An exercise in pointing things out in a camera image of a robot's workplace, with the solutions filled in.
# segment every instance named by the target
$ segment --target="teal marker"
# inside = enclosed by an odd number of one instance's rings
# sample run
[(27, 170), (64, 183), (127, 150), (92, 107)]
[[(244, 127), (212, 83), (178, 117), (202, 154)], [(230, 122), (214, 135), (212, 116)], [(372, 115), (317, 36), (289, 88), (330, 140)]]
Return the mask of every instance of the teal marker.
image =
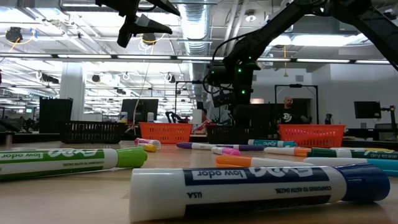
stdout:
[(0, 151), (0, 181), (114, 167), (141, 167), (146, 159), (147, 153), (142, 147)]
[(307, 153), (307, 156), (398, 160), (398, 152), (394, 151), (364, 151), (349, 149), (312, 149), (311, 152)]
[(250, 146), (264, 146), (264, 147), (296, 147), (294, 141), (275, 141), (275, 140), (256, 140), (250, 139), (248, 142)]

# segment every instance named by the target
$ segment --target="purple marker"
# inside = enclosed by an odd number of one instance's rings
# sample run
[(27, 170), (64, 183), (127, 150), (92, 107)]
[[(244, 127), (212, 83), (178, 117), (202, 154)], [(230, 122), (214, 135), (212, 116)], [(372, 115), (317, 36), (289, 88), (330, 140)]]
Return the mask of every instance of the purple marker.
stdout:
[(211, 150), (212, 147), (228, 147), (232, 149), (237, 149), (239, 151), (264, 151), (263, 146), (247, 146), (247, 145), (229, 145), (229, 144), (203, 144), (203, 143), (193, 143), (193, 142), (180, 142), (177, 143), (177, 147), (182, 149), (203, 149)]

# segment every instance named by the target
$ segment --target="table surface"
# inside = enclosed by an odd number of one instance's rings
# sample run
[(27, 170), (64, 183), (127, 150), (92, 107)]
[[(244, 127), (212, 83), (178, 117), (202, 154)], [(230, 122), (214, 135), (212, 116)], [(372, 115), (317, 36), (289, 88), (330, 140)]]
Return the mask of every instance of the table surface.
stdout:
[[(14, 144), (11, 150), (67, 147), (118, 149), (132, 146), (132, 141), (121, 141), (116, 145), (42, 142)], [(243, 154), (289, 161), (303, 160), (301, 157), (263, 152)], [(214, 158), (215, 155), (210, 151), (178, 149), (174, 145), (165, 145), (156, 153), (148, 153), (148, 160), (143, 168), (215, 167)], [(118, 169), (0, 183), (0, 223), (129, 223), (130, 176), (131, 169)], [(398, 178), (390, 178), (390, 181), (391, 191), (388, 198), (378, 203), (339, 202), (261, 213), (231, 214), (227, 217), (223, 215), (144, 223), (398, 223)]]

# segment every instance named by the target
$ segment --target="blue marker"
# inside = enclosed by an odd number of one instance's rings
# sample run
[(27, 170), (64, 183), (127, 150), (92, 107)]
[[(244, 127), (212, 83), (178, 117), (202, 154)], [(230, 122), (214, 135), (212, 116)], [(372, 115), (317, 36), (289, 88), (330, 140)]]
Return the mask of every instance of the blue marker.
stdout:
[(274, 140), (255, 140), (250, 139), (248, 144), (250, 146), (263, 146), (263, 147), (295, 147), (297, 146), (294, 141), (274, 141)]
[(360, 158), (327, 158), (327, 157), (308, 157), (304, 162), (316, 166), (346, 166), (351, 164), (368, 163), (383, 170), (388, 176), (398, 177), (398, 161), (392, 159), (360, 159)]
[[(130, 221), (300, 205), (383, 200), (390, 182), (371, 164), (326, 167), (133, 169)], [(173, 202), (173, 206), (164, 206)]]

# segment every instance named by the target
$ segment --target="blue marker cap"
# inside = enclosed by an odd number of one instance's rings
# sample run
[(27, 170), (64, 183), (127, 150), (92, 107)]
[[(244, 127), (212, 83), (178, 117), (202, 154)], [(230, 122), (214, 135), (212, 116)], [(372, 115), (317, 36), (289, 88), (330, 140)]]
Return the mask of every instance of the blue marker cap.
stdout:
[(385, 199), (390, 192), (390, 181), (380, 168), (372, 164), (335, 167), (343, 174), (347, 191), (343, 201), (374, 202)]

